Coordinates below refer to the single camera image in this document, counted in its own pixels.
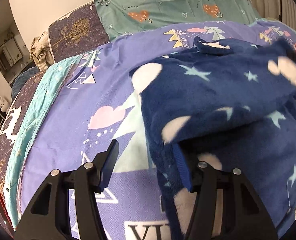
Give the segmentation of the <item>beige knitted cloth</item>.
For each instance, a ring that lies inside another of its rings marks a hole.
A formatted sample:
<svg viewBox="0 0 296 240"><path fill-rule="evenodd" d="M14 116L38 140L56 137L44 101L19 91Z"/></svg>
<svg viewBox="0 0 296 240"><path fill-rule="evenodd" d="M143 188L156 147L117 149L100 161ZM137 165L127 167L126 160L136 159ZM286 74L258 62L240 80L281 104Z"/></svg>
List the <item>beige knitted cloth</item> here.
<svg viewBox="0 0 296 240"><path fill-rule="evenodd" d="M32 40L30 47L30 59L34 61L42 72L54 64L54 57L49 46L48 32L44 31L40 36Z"/></svg>

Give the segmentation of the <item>green heart-print sheet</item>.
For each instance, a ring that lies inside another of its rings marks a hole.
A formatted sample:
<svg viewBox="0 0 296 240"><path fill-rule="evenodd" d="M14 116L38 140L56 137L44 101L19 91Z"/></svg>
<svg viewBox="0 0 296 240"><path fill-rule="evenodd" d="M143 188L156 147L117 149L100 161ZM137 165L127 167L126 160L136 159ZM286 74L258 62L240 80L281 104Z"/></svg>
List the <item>green heart-print sheet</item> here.
<svg viewBox="0 0 296 240"><path fill-rule="evenodd" d="M260 19L250 0L95 0L94 4L111 40L175 23L251 24Z"/></svg>

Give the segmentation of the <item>turquoise quilt edge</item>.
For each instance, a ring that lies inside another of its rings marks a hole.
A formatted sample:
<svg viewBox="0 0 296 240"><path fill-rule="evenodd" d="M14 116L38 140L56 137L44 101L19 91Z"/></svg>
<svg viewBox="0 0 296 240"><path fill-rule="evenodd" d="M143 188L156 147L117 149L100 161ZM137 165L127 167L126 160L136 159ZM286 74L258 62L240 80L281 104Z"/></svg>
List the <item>turquoise quilt edge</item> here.
<svg viewBox="0 0 296 240"><path fill-rule="evenodd" d="M69 57L53 64L45 72L35 90L17 133L9 156L3 189L6 211L14 228L19 224L17 191L24 162L60 88L64 84L69 72L74 66L78 66L81 59L82 55Z"/></svg>

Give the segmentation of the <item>dark purple tree-print pillow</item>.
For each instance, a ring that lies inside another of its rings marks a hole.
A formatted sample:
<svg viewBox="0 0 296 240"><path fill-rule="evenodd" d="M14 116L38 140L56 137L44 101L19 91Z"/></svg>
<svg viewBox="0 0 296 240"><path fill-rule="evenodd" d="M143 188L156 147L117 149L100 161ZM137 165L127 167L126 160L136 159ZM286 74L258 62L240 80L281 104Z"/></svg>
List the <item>dark purple tree-print pillow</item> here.
<svg viewBox="0 0 296 240"><path fill-rule="evenodd" d="M93 1L67 13L48 28L55 62L93 50L109 41Z"/></svg>

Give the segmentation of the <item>navy fleece star garment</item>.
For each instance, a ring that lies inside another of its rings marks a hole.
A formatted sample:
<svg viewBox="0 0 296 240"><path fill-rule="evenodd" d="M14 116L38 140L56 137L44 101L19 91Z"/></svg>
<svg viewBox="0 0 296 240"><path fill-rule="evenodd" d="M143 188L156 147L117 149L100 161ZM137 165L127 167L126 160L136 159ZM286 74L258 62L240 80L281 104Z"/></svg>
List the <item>navy fleece star garment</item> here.
<svg viewBox="0 0 296 240"><path fill-rule="evenodd" d="M296 220L296 48L195 37L130 71L172 239L184 239L205 177L238 168L282 237Z"/></svg>

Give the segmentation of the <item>purple printed blanket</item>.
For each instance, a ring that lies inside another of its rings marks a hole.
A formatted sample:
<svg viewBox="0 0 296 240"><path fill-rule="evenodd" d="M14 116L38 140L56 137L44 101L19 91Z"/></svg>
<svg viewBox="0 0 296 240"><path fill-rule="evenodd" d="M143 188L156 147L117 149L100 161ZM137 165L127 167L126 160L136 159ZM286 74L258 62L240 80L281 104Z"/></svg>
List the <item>purple printed blanket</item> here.
<svg viewBox="0 0 296 240"><path fill-rule="evenodd" d="M199 36L208 43L224 38L265 46L279 37L296 43L287 25L261 19L236 22L173 24L136 34L58 62L41 79L23 121L40 118L21 162L21 175L5 190L7 210L18 223L47 174L91 161L111 140L119 155L111 181L96 195L108 239L171 239L156 166L148 152L144 121L129 76L141 63L190 48Z"/></svg>

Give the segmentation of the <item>dark purple deer-print bedding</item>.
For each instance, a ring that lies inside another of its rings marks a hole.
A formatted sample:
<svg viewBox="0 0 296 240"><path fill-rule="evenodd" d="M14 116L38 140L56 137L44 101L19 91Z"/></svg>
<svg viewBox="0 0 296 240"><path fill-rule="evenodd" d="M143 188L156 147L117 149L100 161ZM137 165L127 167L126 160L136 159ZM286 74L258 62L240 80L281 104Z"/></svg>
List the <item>dark purple deer-print bedding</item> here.
<svg viewBox="0 0 296 240"><path fill-rule="evenodd" d="M44 74L45 71L39 72L25 83L15 97L0 131L0 225L9 235L13 235L13 233L11 232L10 216L5 208L4 185L6 169L14 145L14 139Z"/></svg>

